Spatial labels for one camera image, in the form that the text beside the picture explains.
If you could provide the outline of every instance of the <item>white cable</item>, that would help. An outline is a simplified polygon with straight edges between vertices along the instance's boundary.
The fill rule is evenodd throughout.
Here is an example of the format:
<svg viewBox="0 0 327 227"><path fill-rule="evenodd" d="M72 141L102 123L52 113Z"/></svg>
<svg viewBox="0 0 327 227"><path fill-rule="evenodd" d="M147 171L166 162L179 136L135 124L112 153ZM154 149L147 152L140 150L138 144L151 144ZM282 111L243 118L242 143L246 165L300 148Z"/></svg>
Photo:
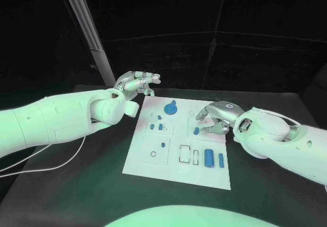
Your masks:
<svg viewBox="0 0 327 227"><path fill-rule="evenodd" d="M13 166L16 166L17 164L20 164L24 160L27 160L30 157L33 157L39 152L42 152L52 144L49 144L42 150L39 150L33 155L30 155L27 158L24 158L21 161L19 161L16 164L13 164L11 166L9 166L7 168L1 169L1 171L4 171L6 169L10 169Z"/></svg>
<svg viewBox="0 0 327 227"><path fill-rule="evenodd" d="M11 176L11 175L14 175L14 174L21 174L21 173L30 173L30 172L42 172L42 171L49 171L49 170L53 170L53 169L57 169L57 168L60 168L63 165L66 165L70 161L72 161L72 159L75 158L75 156L76 156L76 154L78 154L78 152L79 152L79 150L81 150L81 148L82 148L82 146L83 146L83 141L82 141L82 144L81 144L81 146L79 146L79 149L76 150L76 153L73 154L73 156L70 157L70 159L63 163L63 164L60 164L57 167L53 167L53 168L47 168L47 169L34 169L34 170L26 170L26 171L20 171L20 172L16 172L16 173L11 173L11 174L6 174L6 175L0 175L0 178L1 177L6 177L6 176Z"/></svg>
<svg viewBox="0 0 327 227"><path fill-rule="evenodd" d="M282 117L282 118L288 119L288 120L289 120L292 123L295 123L297 125L301 125L294 119L288 118L287 116L284 116L284 115L279 114L279 113L275 113L275 112L272 112L272 111L269 111L269 110L258 109L258 108L255 108L255 107L252 108L252 110L266 112L266 113L269 113L269 114L272 114L272 115L275 115L275 116L278 116L278 117Z"/></svg>

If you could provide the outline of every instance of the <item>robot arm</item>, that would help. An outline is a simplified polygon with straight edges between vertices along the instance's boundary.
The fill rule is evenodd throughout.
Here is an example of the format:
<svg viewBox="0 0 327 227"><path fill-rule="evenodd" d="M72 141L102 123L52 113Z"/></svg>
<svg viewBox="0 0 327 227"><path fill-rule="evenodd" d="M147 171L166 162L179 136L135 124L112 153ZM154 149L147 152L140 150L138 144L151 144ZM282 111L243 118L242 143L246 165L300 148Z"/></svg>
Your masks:
<svg viewBox="0 0 327 227"><path fill-rule="evenodd" d="M72 141L135 117L137 92L160 83L160 75L127 72L114 88L45 97L0 111L0 157L32 146Z"/></svg>
<svg viewBox="0 0 327 227"><path fill-rule="evenodd" d="M233 128L235 141L256 158L271 158L287 170L327 185L327 131L300 125L285 116L252 108L243 111L233 103L210 103L197 114L213 117L215 126L202 131L223 135Z"/></svg>

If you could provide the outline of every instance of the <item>robotic hand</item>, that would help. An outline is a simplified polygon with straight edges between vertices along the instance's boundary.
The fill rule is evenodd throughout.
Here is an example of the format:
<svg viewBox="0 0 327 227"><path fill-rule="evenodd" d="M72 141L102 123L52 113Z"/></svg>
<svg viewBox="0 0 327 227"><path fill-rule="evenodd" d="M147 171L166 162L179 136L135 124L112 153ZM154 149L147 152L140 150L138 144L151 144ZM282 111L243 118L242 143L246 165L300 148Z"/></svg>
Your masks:
<svg viewBox="0 0 327 227"><path fill-rule="evenodd" d="M45 97L34 103L0 111L0 157L32 146L65 143L135 117L137 93L154 96L150 83L160 75L127 72L114 88Z"/></svg>
<svg viewBox="0 0 327 227"><path fill-rule="evenodd" d="M215 126L202 131L223 135L233 128L235 141L256 158L271 158L285 169L327 185L327 131L301 125L271 111L242 108L226 101L210 103L196 116L212 116Z"/></svg>

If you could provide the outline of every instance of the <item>black table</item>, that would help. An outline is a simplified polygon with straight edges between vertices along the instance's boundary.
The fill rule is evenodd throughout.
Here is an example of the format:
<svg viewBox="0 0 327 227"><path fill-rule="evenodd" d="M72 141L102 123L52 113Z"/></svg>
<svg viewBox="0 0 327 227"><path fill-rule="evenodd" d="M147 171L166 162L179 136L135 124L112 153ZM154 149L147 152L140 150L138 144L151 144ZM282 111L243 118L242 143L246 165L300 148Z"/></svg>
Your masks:
<svg viewBox="0 0 327 227"><path fill-rule="evenodd" d="M76 86L75 91L105 89ZM155 89L155 95L226 100L243 109L272 110L317 126L297 94ZM134 101L141 105L144 95ZM60 169L20 174L0 205L0 226L104 226L127 214L163 205L197 205L235 211L281 227L327 226L327 192L269 159L252 157L226 135L232 190L122 174L137 118L86 136L72 162ZM24 170L52 167L73 155L82 139L52 145Z"/></svg>

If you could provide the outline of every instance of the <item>dark background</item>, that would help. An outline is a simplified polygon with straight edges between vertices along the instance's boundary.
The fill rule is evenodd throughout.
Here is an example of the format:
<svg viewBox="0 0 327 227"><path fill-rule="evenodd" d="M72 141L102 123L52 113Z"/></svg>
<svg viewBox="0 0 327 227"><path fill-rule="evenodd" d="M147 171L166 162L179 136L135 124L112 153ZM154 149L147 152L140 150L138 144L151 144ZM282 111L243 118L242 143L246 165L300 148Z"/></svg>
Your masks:
<svg viewBox="0 0 327 227"><path fill-rule="evenodd" d="M115 77L140 70L161 74L153 87L298 93L327 128L324 1L86 2ZM104 85L69 10L65 0L0 3L1 109L68 93L76 84ZM32 150L1 158L0 167ZM0 199L14 179L0 179Z"/></svg>

